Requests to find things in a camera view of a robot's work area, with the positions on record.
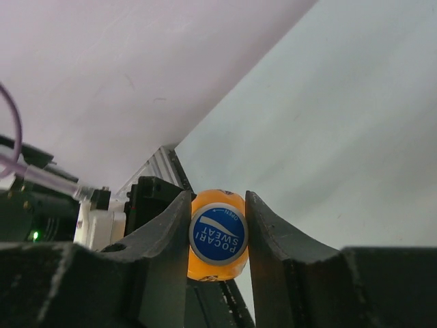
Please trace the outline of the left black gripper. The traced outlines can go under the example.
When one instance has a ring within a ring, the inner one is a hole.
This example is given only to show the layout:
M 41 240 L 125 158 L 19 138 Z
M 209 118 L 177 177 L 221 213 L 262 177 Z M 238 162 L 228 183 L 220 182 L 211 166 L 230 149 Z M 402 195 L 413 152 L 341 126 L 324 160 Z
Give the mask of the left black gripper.
M 181 188 L 154 176 L 140 177 L 127 192 L 126 233 L 161 214 L 185 189 L 190 191 L 191 186 Z M 188 279 L 184 326 L 254 327 L 255 323 L 233 279 L 221 282 Z

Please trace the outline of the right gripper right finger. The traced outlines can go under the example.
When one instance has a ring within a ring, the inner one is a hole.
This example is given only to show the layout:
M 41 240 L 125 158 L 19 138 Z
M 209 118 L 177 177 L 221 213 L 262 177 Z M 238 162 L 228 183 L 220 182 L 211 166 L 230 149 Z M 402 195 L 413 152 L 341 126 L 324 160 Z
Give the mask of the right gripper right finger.
M 436 249 L 334 249 L 246 193 L 258 327 L 435 327 Z

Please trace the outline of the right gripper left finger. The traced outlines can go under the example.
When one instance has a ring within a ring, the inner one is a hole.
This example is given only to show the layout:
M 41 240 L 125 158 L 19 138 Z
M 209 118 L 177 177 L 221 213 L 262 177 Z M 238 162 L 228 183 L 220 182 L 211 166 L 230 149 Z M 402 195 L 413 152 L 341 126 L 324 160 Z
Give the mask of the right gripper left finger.
M 2 327 L 182 327 L 191 194 L 103 251 L 1 244 Z

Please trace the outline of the blue white bottle cap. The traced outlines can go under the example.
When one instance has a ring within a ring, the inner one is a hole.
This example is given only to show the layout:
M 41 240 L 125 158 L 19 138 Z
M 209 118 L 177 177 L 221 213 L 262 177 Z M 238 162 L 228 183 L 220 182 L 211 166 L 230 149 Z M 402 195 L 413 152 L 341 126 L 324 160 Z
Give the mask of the blue white bottle cap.
M 249 229 L 244 215 L 235 206 L 215 202 L 195 212 L 188 237 L 200 260 L 222 267 L 235 262 L 245 252 Z

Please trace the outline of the orange Pocari Sweat bottle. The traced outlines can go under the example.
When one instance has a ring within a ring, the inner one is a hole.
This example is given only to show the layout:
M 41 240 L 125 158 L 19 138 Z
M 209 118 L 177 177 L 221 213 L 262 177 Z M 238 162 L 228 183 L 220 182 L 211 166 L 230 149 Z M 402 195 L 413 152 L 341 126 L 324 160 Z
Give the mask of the orange Pocari Sweat bottle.
M 237 193 L 205 190 L 191 203 L 187 277 L 201 282 L 236 278 L 249 258 L 245 201 Z

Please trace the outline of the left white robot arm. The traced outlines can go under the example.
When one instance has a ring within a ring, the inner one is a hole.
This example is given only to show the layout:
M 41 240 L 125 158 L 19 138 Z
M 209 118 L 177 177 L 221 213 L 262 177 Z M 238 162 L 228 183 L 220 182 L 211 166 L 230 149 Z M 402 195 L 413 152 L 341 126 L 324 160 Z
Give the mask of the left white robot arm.
M 79 203 L 17 178 L 1 191 L 2 327 L 252 327 L 234 281 L 181 279 L 145 295 L 149 241 L 191 185 L 174 151 L 139 177 L 122 204 L 129 243 L 93 254 L 72 243 Z

